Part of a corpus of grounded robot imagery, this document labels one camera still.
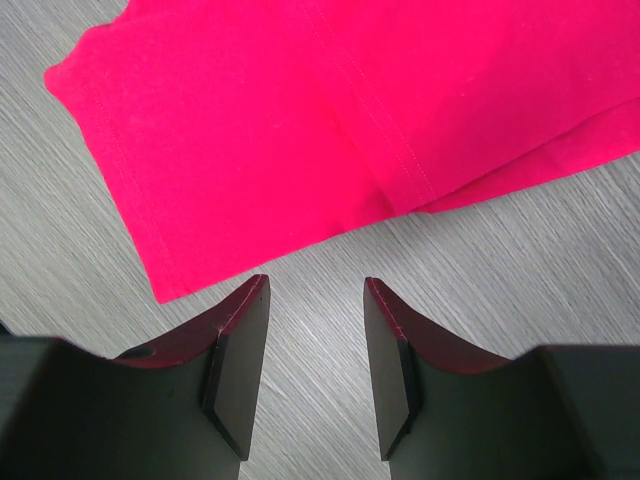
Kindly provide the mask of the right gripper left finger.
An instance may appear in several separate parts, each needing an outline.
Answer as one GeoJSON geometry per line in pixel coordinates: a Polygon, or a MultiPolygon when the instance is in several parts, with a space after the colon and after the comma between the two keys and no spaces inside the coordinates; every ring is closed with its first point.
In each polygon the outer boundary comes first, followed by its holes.
{"type": "Polygon", "coordinates": [[[235,479],[249,457],[270,313],[255,275],[117,357],[1,333],[5,479],[235,479]]]}

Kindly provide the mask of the red t shirt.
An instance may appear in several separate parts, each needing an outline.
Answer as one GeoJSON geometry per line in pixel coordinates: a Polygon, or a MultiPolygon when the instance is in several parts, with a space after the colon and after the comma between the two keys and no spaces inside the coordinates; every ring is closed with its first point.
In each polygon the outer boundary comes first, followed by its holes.
{"type": "Polygon", "coordinates": [[[132,1],[49,68],[159,302],[639,148],[635,1],[132,1]]]}

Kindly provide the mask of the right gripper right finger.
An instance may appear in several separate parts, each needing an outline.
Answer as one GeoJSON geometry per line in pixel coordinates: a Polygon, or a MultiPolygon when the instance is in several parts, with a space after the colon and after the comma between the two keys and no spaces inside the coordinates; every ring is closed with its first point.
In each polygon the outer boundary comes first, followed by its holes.
{"type": "Polygon", "coordinates": [[[635,479],[639,350],[540,345],[515,359],[364,284],[381,459],[395,479],[635,479]]]}

